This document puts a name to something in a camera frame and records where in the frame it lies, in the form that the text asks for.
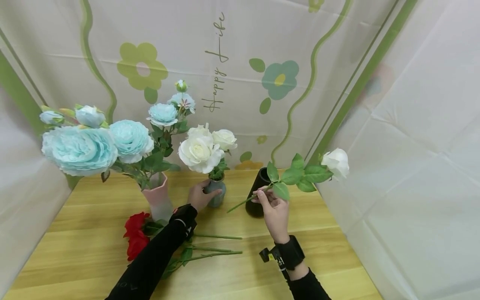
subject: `wooden table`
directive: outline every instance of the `wooden table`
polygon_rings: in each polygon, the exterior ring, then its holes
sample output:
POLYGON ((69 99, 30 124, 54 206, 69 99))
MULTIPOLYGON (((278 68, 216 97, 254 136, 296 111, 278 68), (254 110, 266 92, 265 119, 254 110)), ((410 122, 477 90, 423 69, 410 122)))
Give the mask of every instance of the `wooden table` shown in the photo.
MULTIPOLYGON (((227 195, 220 208, 197 217, 196 232, 240 236, 242 240, 196 237, 197 246, 242 250, 243 254, 189 262, 161 281, 152 299, 292 299, 275 262, 264 264, 258 252, 273 241, 263 219, 244 206, 226 211, 250 191, 257 171, 227 171, 227 195)), ((185 203, 188 188, 206 178, 193 172, 168 173, 174 206, 185 203)), ((314 271, 334 300, 380 300, 356 254, 318 193, 290 187, 289 231, 297 236, 314 271)), ((83 178, 72 192, 4 300, 104 299, 125 270, 130 215, 148 211, 135 182, 114 175, 83 178)))

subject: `forearm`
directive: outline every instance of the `forearm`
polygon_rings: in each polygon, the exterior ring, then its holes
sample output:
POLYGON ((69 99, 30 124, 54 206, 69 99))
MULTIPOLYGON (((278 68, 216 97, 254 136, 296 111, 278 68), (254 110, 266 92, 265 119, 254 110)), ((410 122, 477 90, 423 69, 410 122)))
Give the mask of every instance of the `forearm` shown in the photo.
POLYGON ((182 222, 170 222, 128 266, 106 300, 148 300, 173 253, 185 241, 182 222))
POLYGON ((300 279, 292 279, 288 282, 290 291, 292 292, 294 300, 331 300, 324 288, 318 282, 315 274, 307 267, 305 263, 302 263, 303 267, 307 268, 307 273, 300 279))

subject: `green stripe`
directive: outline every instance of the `green stripe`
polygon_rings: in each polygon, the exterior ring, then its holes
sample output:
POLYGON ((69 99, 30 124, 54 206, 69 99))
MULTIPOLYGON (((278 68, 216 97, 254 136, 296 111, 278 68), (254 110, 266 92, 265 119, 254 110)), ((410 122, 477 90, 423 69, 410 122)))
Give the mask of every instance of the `green stripe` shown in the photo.
MULTIPOLYGON (((33 129, 35 135, 40 136, 45 131, 45 126, 38 115, 42 112, 32 95, 18 77, 15 70, 8 62, 3 52, 0 50, 0 85, 7 92, 10 98, 17 105, 18 109, 23 113, 27 122, 33 129)), ((81 177, 68 176, 67 182, 70 189, 73 190, 81 177)))
POLYGON ((395 40, 396 36, 398 35, 403 25, 407 21, 408 16, 412 12, 416 3, 417 3, 417 0, 406 0, 405 3, 403 4, 400 12, 396 16, 390 28, 387 30, 385 36, 383 37, 382 41, 378 45, 378 48, 373 53, 372 58, 369 60, 369 62, 365 66, 365 69, 363 70, 362 74, 358 78, 357 82, 355 82, 355 85, 353 86, 350 94, 345 99, 345 102, 342 104, 337 115, 335 116, 332 123, 328 127, 325 135, 323 136, 322 140, 320 141, 314 153, 312 154, 312 157, 308 162, 309 164, 316 164, 318 162, 318 155, 320 153, 323 154, 326 151, 326 148, 330 143, 330 141, 332 140, 335 132, 340 127, 340 124, 342 123, 343 119, 347 115, 350 108, 353 106, 357 98, 360 96, 361 92, 365 88, 365 85, 371 78, 378 64, 382 61, 385 54, 393 44, 393 41, 395 40))
POLYGON ((5 45, 7 46, 8 50, 10 51, 10 53, 12 54, 13 58, 16 60, 17 64, 19 65, 20 69, 22 69, 23 73, 25 74, 25 76, 27 77, 27 80, 29 81, 29 83, 32 85, 33 89, 35 90, 35 92, 37 93, 38 97, 40 98, 40 100, 42 101, 43 105, 47 105, 47 102, 45 101, 45 99, 43 98, 42 94, 40 93, 40 91, 38 90, 37 86, 35 85, 35 83, 33 82, 32 78, 30 77, 30 75, 28 74, 27 70, 25 69, 25 66, 24 64, 22 64, 22 62, 20 61, 20 58, 18 57, 17 53, 15 52, 15 50, 13 50, 13 47, 12 45, 10 44, 10 42, 8 41, 7 37, 5 36, 5 34, 3 33, 2 29, 0 28, 0 37, 1 39, 5 42, 5 45))
POLYGON ((340 27, 340 25, 343 23, 345 17, 347 16, 348 14, 348 11, 350 9, 352 5, 352 0, 345 0, 345 4, 343 5, 343 9, 342 11, 340 12, 340 15, 338 16, 337 20, 335 21, 335 23, 333 24, 332 28, 330 28, 330 30, 317 42, 317 44, 315 45, 315 47, 313 47, 313 51, 312 51, 312 55, 310 56, 310 65, 311 65, 311 68, 312 68, 312 73, 310 75, 310 82, 308 83, 308 86, 307 88, 305 89, 305 91, 303 92, 303 94, 300 96, 300 98, 295 101, 295 103, 292 105, 292 107, 290 107, 290 109, 288 110, 288 113, 287 113, 287 123, 288 123, 288 127, 287 127, 287 133, 285 134, 283 140, 280 142, 280 144, 278 144, 273 150, 272 150, 272 153, 270 155, 271 159, 272 159, 272 163, 275 164, 275 152, 281 147, 283 146, 283 144, 285 144, 285 142, 287 141, 287 139, 290 137, 290 133, 292 132, 292 127, 293 127, 293 124, 292 124, 292 113, 293 113, 293 110, 295 110, 295 108, 308 96, 308 94, 310 94, 310 91, 312 90, 312 87, 313 87, 313 84, 315 83, 315 79, 317 78, 317 53, 318 53, 318 50, 320 50, 320 47, 321 45, 333 34, 335 33, 335 31, 340 27))
POLYGON ((105 78, 103 78, 102 74, 98 70, 98 67, 95 65, 95 61, 93 60, 93 56, 92 56, 92 51, 90 50, 88 35, 90 34, 90 30, 92 29, 92 26, 93 26, 92 8, 90 7, 90 3, 88 2, 88 0, 80 0, 80 4, 81 4, 82 12, 84 15, 84 18, 82 21, 82 27, 80 28, 80 41, 82 44, 82 52, 84 54, 85 61, 88 67, 90 68, 90 71, 92 71, 96 79, 100 81, 101 84, 103 84, 103 86, 107 89, 108 94, 110 95, 110 106, 108 107, 106 117, 107 117, 107 122, 111 124, 113 122, 113 112, 117 107, 117 97, 115 96, 115 93, 113 92, 110 85, 108 85, 105 78))
POLYGON ((361 60, 360 60, 360 62, 358 63, 357 67, 355 68, 355 71, 353 71, 353 74, 352 74, 352 76, 350 77, 350 79, 348 80, 347 84, 345 85, 343 91, 340 93, 340 96, 339 96, 338 99, 336 100, 335 105, 333 106, 332 110, 331 110, 330 113, 328 114, 328 117, 326 118, 325 123, 322 125, 320 131, 318 132, 318 135, 315 137, 315 140, 313 141, 312 145, 310 146, 310 149, 308 150, 307 155, 306 155, 305 157, 308 157, 308 155, 310 154, 310 152, 311 152, 312 149, 313 149, 313 146, 315 146, 315 143, 317 142, 318 138, 320 137, 320 134, 324 131, 325 126, 327 125, 328 121, 329 121, 330 118, 332 117, 333 112, 335 111, 336 107, 337 107, 338 104, 340 103, 340 100, 342 99, 343 95, 345 94, 347 88, 350 86, 350 83, 352 82, 353 78, 355 77, 355 75, 357 74, 358 70, 360 69, 360 66, 362 65, 363 61, 365 60, 365 58, 367 57, 368 53, 370 52, 370 49, 373 47, 373 44, 375 43, 375 41, 377 40, 377 38, 378 38, 378 36, 380 35, 381 31, 382 31, 383 28, 385 27, 385 24, 387 23, 388 18, 390 18, 393 10, 395 9, 396 5, 398 4, 398 1, 399 1, 399 0, 396 0, 396 1, 395 1, 395 3, 393 4, 392 8, 391 8, 390 11, 388 12, 388 15, 385 17, 385 20, 384 20, 384 22, 382 23, 382 26, 380 26, 380 29, 377 31, 377 34, 375 34, 375 36, 373 37, 370 45, 368 46, 367 50, 366 50, 365 53, 363 54, 363 57, 361 58, 361 60))

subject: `black wristband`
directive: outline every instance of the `black wristband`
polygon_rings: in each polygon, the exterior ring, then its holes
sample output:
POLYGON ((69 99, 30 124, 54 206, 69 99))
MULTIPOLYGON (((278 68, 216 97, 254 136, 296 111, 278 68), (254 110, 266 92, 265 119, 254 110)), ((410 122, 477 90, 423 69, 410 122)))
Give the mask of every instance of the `black wristband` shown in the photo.
POLYGON ((285 268, 287 268, 287 270, 295 270, 295 267, 301 264, 305 258, 305 254, 303 254, 303 250, 301 249, 297 238, 293 235, 290 236, 290 241, 288 241, 288 243, 275 243, 275 246, 280 252, 280 256, 282 257, 283 263, 285 264, 285 268))
POLYGON ((197 217, 197 210, 190 204, 180 206, 173 211, 173 215, 170 218, 171 222, 181 222, 185 225, 186 239, 190 239, 193 236, 193 230, 197 227, 195 218, 197 217))

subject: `loose flower stem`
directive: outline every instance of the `loose flower stem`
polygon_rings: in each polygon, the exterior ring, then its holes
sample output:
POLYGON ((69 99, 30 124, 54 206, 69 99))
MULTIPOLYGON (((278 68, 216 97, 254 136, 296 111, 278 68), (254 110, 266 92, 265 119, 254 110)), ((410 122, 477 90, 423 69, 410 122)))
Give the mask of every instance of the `loose flower stem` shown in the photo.
POLYGON ((232 251, 232 252, 221 252, 221 253, 211 253, 211 254, 202 254, 200 256, 192 257, 189 259, 183 260, 183 262, 189 262, 189 261, 194 261, 197 259, 202 259, 206 257, 212 257, 212 256, 217 256, 217 255, 234 255, 234 254, 242 254, 243 251, 232 251))
POLYGON ((204 237, 204 238, 218 238, 218 239, 228 239, 228 240, 242 240, 241 237, 227 237, 222 235, 214 235, 214 234, 201 234, 201 233, 194 233, 196 237, 204 237))
POLYGON ((216 251, 216 252, 233 252, 229 249, 218 249, 218 248, 208 248, 208 247, 197 247, 192 245, 192 249, 201 250, 201 251, 216 251))
MULTIPOLYGON (((266 189, 264 189, 264 192, 268 191, 268 190, 269 190, 269 189, 271 189, 271 188, 272 188, 272 186, 271 186, 271 185, 267 186, 267 188, 266 188, 266 189)), ((253 194, 253 195, 252 195, 250 198, 248 198, 247 200, 245 200, 245 201, 242 201, 241 203, 239 203, 239 204, 235 205, 235 206, 234 206, 234 207, 232 207, 231 209, 227 210, 227 214, 228 214, 229 212, 231 212, 232 210, 234 210, 234 209, 238 208, 239 206, 241 206, 241 205, 243 205, 243 204, 247 203, 248 201, 250 201, 251 199, 255 198, 256 196, 257 196, 257 195, 253 194)))

